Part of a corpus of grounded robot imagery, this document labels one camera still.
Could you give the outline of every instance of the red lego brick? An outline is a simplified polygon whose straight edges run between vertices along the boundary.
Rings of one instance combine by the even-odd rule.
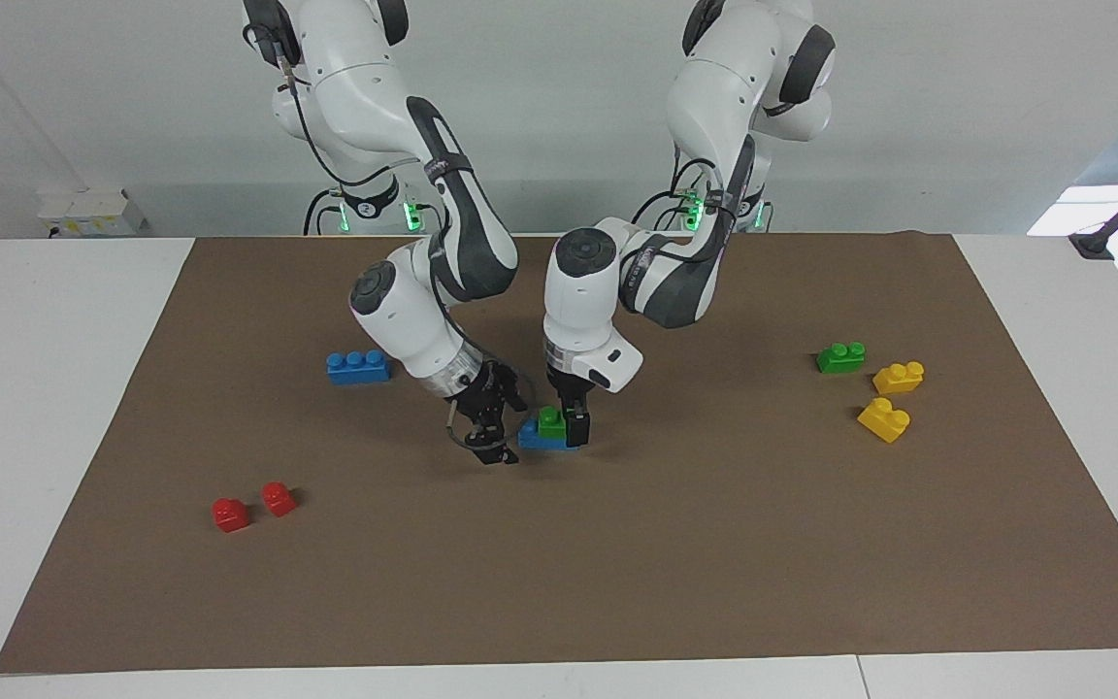
[[[265,487],[262,487],[262,502],[276,518],[296,509],[296,500],[282,482],[267,482]]]
[[[231,532],[252,522],[248,518],[248,508],[230,497],[219,497],[218,500],[214,501],[212,509],[214,523],[217,523],[222,531]]]

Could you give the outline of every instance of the yellow lego brick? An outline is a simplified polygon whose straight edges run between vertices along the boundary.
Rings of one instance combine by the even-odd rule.
[[[883,367],[873,375],[873,386],[881,395],[908,394],[920,386],[923,378],[926,378],[926,367],[920,362],[892,365]]]
[[[874,398],[869,406],[865,406],[864,410],[861,410],[856,421],[865,425],[870,432],[878,434],[883,442],[891,444],[909,428],[909,422],[912,422],[912,417],[909,417],[909,413],[904,410],[892,408],[891,402],[888,402],[887,398]]]

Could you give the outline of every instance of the green lego brick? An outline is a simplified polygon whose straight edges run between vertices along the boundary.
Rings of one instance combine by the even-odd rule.
[[[860,342],[835,342],[817,355],[817,368],[825,375],[843,375],[860,370],[865,362],[865,346]]]
[[[538,410],[538,437],[568,438],[568,424],[559,415],[558,408],[546,406]]]

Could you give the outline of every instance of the blue lego brick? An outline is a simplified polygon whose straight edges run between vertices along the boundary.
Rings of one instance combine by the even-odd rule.
[[[347,357],[335,352],[328,357],[328,378],[334,386],[381,384],[391,379],[391,365],[380,350],[350,352]]]
[[[520,448],[533,448],[540,452],[575,452],[580,446],[568,446],[567,438],[544,438],[538,437],[538,419],[529,417],[529,422],[520,428],[517,435]]]

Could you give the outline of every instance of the white table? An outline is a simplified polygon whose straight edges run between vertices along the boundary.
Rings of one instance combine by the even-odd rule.
[[[1118,273],[957,236],[1118,518]],[[0,646],[190,239],[0,239]],[[1118,651],[0,677],[0,696],[1118,696]]]

